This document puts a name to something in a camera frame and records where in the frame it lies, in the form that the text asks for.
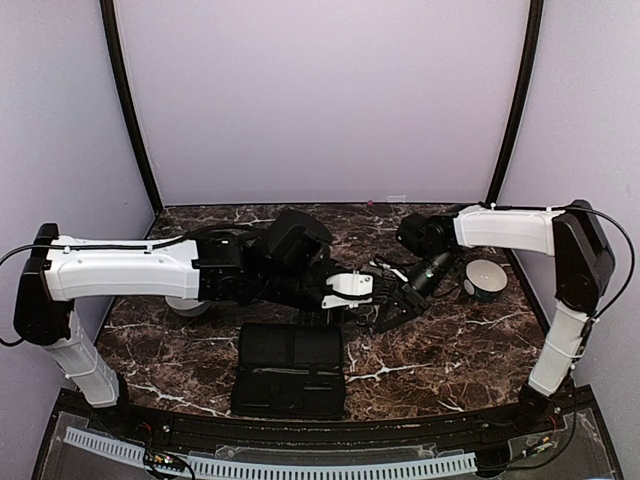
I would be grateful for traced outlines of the black zippered tool case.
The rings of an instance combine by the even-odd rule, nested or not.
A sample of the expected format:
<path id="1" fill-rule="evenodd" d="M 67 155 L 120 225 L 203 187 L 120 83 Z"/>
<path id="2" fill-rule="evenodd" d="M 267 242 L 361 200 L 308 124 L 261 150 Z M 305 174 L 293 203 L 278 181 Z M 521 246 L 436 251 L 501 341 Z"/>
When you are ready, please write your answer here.
<path id="1" fill-rule="evenodd" d="M 343 336 L 334 325 L 242 326 L 231 393 L 234 415 L 339 420 L 344 414 Z"/>

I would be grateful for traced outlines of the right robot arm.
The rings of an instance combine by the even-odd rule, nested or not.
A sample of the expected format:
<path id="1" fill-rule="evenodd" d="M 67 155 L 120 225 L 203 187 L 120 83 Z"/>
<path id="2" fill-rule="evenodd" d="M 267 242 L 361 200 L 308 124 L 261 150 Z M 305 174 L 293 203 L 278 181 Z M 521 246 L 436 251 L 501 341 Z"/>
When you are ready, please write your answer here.
<path id="1" fill-rule="evenodd" d="M 547 420 L 553 398 L 584 355 L 595 324 L 610 307 L 602 299 L 616 258 L 604 222 L 619 225 L 582 199 L 550 207 L 476 203 L 430 216 L 411 214 L 401 221 L 396 239 L 418 260 L 385 294 L 374 330 L 387 332 L 421 316 L 463 250 L 497 248 L 552 259 L 553 318 L 510 413 L 511 426 L 530 434 Z"/>

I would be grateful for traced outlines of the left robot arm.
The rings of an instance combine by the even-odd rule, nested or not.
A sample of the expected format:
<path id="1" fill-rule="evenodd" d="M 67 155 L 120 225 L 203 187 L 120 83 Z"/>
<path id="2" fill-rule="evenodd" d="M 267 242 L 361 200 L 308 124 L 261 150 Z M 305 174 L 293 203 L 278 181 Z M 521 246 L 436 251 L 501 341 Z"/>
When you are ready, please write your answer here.
<path id="1" fill-rule="evenodd" d="M 284 210 L 266 228 L 214 224 L 168 239 L 99 241 L 40 227 L 21 272 L 13 327 L 20 340 L 49 351 L 65 377 L 120 436 L 141 427 L 125 380 L 86 338 L 80 298 L 157 296 L 197 316 L 213 302 L 255 300 L 307 311 L 357 308 L 376 281 L 331 257 L 333 236 L 316 218 Z"/>

